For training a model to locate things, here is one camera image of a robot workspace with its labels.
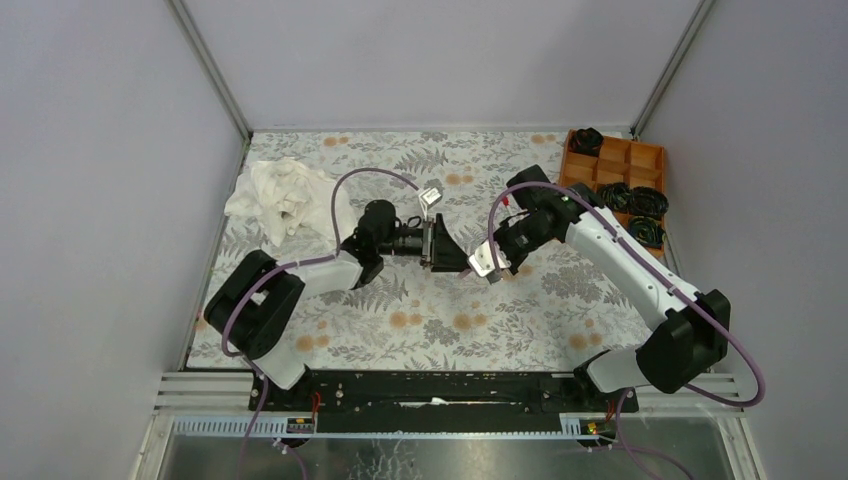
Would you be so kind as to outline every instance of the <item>black cable coil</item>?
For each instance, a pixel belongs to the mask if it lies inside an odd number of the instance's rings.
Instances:
[[[630,191],[630,213],[656,220],[668,211],[668,199],[659,190],[635,187]]]
[[[594,128],[581,128],[574,132],[568,142],[569,149],[574,153],[597,157],[601,154],[604,136]]]
[[[598,195],[614,212],[627,213],[632,197],[630,187],[624,182],[610,183],[598,189]]]
[[[665,242],[665,230],[652,218],[631,218],[627,224],[627,231],[645,247],[662,248]]]

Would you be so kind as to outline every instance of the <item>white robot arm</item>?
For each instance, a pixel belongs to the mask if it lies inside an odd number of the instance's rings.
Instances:
[[[541,168],[530,167],[507,185],[527,181],[549,182]],[[493,236],[499,263],[515,273],[524,259],[552,239],[571,245],[597,265],[633,303],[652,335],[640,346],[603,352],[574,374],[585,384],[585,394],[606,396],[622,388],[651,384],[673,393],[726,355],[727,341],[692,309],[650,275],[643,265],[621,248],[627,242],[641,260],[667,276],[690,300],[709,312],[725,328],[730,304],[718,291],[701,294],[675,276],[639,245],[618,223],[612,212],[585,185],[572,186],[594,212],[548,189],[528,188],[513,193],[528,214],[514,224],[503,222]],[[599,213],[620,230],[616,235],[593,215]],[[451,239],[440,215],[410,227],[395,217],[394,206],[376,200],[366,207],[354,234],[346,239],[335,259],[289,269],[268,281],[265,298],[247,303],[230,333],[230,341],[278,387],[291,388],[305,366],[293,345],[281,341],[292,311],[301,298],[335,290],[350,290],[369,283],[382,270],[382,255],[420,256],[421,265],[434,272],[461,272],[470,265],[490,281],[499,278],[486,241],[470,257]],[[236,303],[276,261],[257,250],[249,254],[207,305],[207,321],[224,330]]]
[[[528,181],[549,183],[541,168],[533,166],[516,175],[508,185]],[[588,386],[600,393],[648,384],[666,393],[677,391],[726,355],[727,340],[673,295],[672,288],[713,315],[725,328],[730,322],[729,302],[717,290],[701,294],[669,271],[630,236],[612,211],[585,185],[571,189],[594,212],[552,190],[529,188],[529,192],[513,193],[529,214],[513,225],[502,223],[495,232],[498,263],[515,273],[528,253],[554,238],[573,247],[627,296],[653,332],[645,344],[604,352],[578,367],[575,374],[583,375]],[[612,225],[616,233],[612,234],[595,214]],[[641,263],[665,277],[665,285],[622,248],[623,242],[640,257]],[[491,252],[487,240],[469,257],[468,263],[477,275],[496,281],[499,272],[494,269]]]

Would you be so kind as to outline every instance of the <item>table surface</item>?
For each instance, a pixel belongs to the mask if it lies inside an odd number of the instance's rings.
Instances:
[[[565,132],[256,133],[246,164],[294,157],[341,176],[376,166],[438,187],[449,232],[466,251],[485,236],[491,203],[518,171],[539,164],[558,178]],[[398,180],[364,173],[345,182],[357,212],[385,198],[402,219],[420,214]],[[501,208],[499,217],[518,213]],[[244,256],[261,248],[280,261],[332,251],[309,229],[271,245],[254,220],[228,219],[204,306]],[[311,368],[571,370],[603,349],[649,334],[621,292],[572,248],[551,242],[514,277],[490,286],[469,275],[430,273],[413,258],[387,258],[370,285],[301,300],[283,336]],[[244,368],[221,352],[221,336],[201,316],[188,367]]]

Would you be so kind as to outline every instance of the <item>gray wall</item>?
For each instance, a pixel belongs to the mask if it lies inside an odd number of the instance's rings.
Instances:
[[[684,272],[766,372],[749,414],[775,480],[845,476],[846,48],[843,0],[718,2],[644,135]]]
[[[254,128],[629,125],[697,0],[189,0]]]
[[[126,478],[239,139],[163,1],[0,4],[0,477]]]

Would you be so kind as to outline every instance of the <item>orange tray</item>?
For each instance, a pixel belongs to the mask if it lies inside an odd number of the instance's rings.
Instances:
[[[585,183],[597,192],[606,184],[624,182],[631,188],[651,187],[665,194],[665,148],[604,136],[600,155],[591,157],[569,150],[572,135],[574,130],[568,132],[562,154],[559,184],[563,187]],[[633,215],[615,212],[615,216],[626,228]],[[660,225],[665,229],[665,219],[660,220]],[[665,245],[645,248],[657,258],[665,251]]]

